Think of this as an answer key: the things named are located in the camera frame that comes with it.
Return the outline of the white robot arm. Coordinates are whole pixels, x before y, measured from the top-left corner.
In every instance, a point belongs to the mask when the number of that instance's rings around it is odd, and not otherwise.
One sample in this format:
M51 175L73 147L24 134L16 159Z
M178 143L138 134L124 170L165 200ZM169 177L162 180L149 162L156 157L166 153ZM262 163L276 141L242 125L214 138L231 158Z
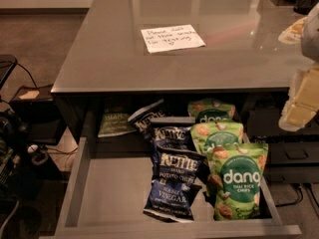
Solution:
M319 111L319 4L288 27L278 38L283 43L301 44L301 53L314 62L307 71L298 70L292 77L288 101L278 125L287 131L297 131L307 125Z

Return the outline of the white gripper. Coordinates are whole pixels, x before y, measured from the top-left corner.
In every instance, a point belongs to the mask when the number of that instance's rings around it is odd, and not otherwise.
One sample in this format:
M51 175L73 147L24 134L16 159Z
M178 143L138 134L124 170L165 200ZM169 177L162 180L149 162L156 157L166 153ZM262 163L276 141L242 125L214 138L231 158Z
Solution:
M278 125L287 131L304 128L319 110L319 65L297 71L292 78L289 102L282 110Z

